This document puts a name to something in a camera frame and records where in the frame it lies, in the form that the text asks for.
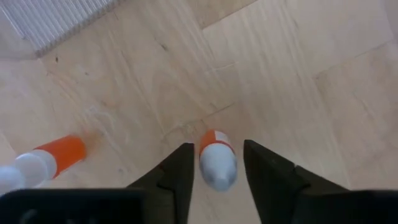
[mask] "orange stripe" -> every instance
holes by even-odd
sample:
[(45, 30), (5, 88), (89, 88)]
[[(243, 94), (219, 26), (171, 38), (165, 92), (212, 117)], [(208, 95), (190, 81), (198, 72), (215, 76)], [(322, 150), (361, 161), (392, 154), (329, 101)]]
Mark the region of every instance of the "orange stripe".
[(45, 150), (53, 155), (57, 162), (57, 172), (54, 177), (86, 157), (86, 149), (83, 141), (79, 137), (72, 135), (36, 147), (35, 149)]
[(206, 134), (202, 137), (201, 141), (200, 141), (200, 149), (199, 149), (199, 156), (201, 156), (203, 150), (209, 146), (210, 144), (214, 144), (214, 143), (220, 143), (220, 144), (224, 144), (225, 146), (228, 146), (233, 153), (234, 150), (232, 148), (232, 146), (228, 143), (228, 142), (224, 142), (224, 141), (220, 141), (216, 139), (216, 130), (211, 129), (209, 131), (206, 132)]

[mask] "metal grille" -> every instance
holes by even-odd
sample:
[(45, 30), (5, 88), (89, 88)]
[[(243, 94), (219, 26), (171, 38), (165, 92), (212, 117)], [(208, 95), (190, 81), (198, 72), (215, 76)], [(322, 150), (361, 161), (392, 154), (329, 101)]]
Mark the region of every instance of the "metal grille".
[(121, 1), (0, 0), (0, 7), (40, 57)]

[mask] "black plastic part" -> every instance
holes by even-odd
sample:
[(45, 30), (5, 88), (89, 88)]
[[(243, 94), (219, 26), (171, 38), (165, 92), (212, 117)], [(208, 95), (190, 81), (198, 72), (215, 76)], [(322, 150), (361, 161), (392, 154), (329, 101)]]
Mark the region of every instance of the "black plastic part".
[(194, 158), (194, 145), (182, 144), (158, 166), (128, 186), (146, 189), (146, 223), (188, 222)]
[(0, 198), (0, 223), (144, 223), (143, 196), (136, 189), (18, 190)]
[(244, 164), (264, 224), (398, 223), (397, 192), (350, 192), (251, 140)]
[(340, 194), (300, 194), (293, 224), (398, 223), (398, 193), (352, 191)]
[(0, 223), (180, 223), (188, 220), (194, 147), (182, 144), (126, 189), (18, 190), (0, 197)]

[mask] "wood grain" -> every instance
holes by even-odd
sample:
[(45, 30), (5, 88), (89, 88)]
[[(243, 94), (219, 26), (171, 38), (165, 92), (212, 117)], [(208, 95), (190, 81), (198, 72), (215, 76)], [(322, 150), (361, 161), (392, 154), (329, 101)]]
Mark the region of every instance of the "wood grain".
[(354, 188), (397, 188), (398, 45), (388, 42), (316, 77)]
[(41, 60), (0, 61), (0, 143), (20, 154), (79, 134), (88, 158), (46, 187), (122, 187), (220, 129), (238, 182), (218, 194), (196, 166), (190, 223), (259, 223), (244, 139), (351, 189), (396, 188), (382, 1), (257, 0), (204, 29), (186, 0), (126, 1)]
[(257, 0), (187, 0), (201, 28), (208, 27), (255, 1)]
[(0, 147), (1, 147), (1, 157), (0, 157), (0, 164), (9, 164), (11, 163), (17, 154), (12, 149), (11, 145), (9, 144), (7, 138), (0, 133)]
[(384, 0), (384, 6), (386, 8), (387, 17), (390, 22), (391, 30), (395, 37), (398, 37), (398, 2), (395, 0)]

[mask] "wooden floor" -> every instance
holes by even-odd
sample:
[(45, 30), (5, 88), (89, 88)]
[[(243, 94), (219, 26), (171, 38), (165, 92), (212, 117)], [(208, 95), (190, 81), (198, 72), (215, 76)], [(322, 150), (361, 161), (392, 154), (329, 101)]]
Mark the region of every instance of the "wooden floor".
[(244, 139), (350, 189), (396, 189), (387, 1), (126, 1), (41, 60), (0, 61), (0, 162), (76, 133), (88, 158), (46, 187), (123, 187), (218, 128), (238, 181), (216, 193), (196, 166), (190, 223), (259, 223)]

